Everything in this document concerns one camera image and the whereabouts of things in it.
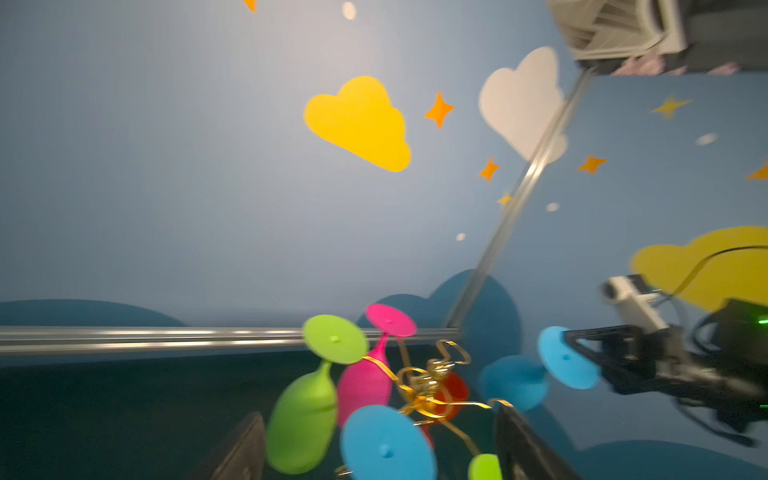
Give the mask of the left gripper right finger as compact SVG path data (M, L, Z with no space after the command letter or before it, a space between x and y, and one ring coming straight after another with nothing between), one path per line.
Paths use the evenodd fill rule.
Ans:
M513 407L501 405L494 419L494 442L503 480L581 480Z

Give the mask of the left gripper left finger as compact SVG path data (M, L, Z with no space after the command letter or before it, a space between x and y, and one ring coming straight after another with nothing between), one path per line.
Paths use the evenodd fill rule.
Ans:
M266 430L260 412L251 412L191 473L194 480L260 480L266 456Z

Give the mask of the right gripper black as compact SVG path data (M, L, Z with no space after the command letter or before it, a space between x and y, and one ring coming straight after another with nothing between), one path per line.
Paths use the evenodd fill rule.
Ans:
M748 367L722 352L691 352L682 330L670 327L638 340L628 325L563 333L567 346L589 360L634 360L624 367L597 363L602 378L620 395L657 392L678 399L760 399L762 369Z

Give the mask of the blue wine glass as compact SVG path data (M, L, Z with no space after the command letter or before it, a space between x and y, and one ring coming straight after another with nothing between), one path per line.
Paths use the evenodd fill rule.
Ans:
M598 367L566 343L566 333L570 330L560 326L544 329L537 340L537 361L509 355L483 368L479 376L482 398L503 400L527 412L545 400L551 379L572 389L594 388L601 378Z
M340 451L356 480L435 480L437 462L421 430L388 406L355 411L344 424Z

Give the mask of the red wine glass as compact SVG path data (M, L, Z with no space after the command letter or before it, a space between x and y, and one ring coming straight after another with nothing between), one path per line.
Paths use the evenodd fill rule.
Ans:
M442 385L435 395L435 398L443 402L463 402L469 398L470 390L464 380L454 372L451 372L443 380ZM458 414L461 406L448 407L437 405L435 413L445 417L445 420L451 422Z

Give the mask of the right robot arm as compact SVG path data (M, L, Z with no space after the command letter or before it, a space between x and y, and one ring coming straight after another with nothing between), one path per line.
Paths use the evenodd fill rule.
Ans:
M729 299L691 329L668 325L568 330L564 343L621 395L663 393L708 432L745 447L767 419L767 308Z

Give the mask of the front green wine glass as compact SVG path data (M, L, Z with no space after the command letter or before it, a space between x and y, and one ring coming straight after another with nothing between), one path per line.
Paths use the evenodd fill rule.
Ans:
M472 458L467 471L469 480L503 480L499 459L494 454L480 454Z

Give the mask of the green wine glass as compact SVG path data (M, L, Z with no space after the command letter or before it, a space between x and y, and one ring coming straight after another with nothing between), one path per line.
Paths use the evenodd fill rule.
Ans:
M480 454L472 458L467 471L469 480L503 480L499 459L494 454Z
M331 367L357 363L368 352L363 331L339 316L309 318L303 324L302 337L320 364L282 392L266 428L266 461L287 475L313 470L328 451L338 416Z

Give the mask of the back green wine glass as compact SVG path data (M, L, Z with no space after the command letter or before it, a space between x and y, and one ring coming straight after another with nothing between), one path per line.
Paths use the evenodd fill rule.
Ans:
M320 364L282 392L266 428L266 461L287 475L313 470L328 451L338 416L331 367L357 363L368 352L363 331L339 316L309 318L303 324L302 337Z

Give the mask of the pink wine glass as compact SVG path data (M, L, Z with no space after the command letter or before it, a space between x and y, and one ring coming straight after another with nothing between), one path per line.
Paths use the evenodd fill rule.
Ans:
M386 356L388 339L412 337L417 332L417 326L407 314L388 305L370 305L365 315L381 331L378 343L367 356L389 367ZM362 359L349 365L342 373L337 384L339 427L343 427L360 408L389 403L393 381L375 361Z

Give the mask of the ceiling air conditioner unit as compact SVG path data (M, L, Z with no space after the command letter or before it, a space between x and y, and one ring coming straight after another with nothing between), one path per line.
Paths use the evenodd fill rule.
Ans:
M676 1L551 0L547 6L579 61L677 54L688 47Z

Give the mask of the right aluminium frame post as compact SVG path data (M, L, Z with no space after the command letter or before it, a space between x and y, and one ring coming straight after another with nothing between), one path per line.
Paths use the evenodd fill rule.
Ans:
M502 208L502 215L490 241L485 248L478 264L473 270L462 294L452 307L443 324L447 329L460 329L469 315L474 302L477 300L483 285L490 275L495 263L504 251L515 224L521 216L525 205L542 176L553 151L557 138L565 133L571 118L576 112L583 96L596 76L596 68L582 69L580 75L570 90L564 106L556 114L538 143L534 156L525 173L512 191L512 199Z

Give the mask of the back aluminium frame bar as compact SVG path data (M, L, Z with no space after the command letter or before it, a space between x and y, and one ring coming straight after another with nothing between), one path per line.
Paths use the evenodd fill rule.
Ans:
M303 347L299 328L3 327L1 355L53 356Z

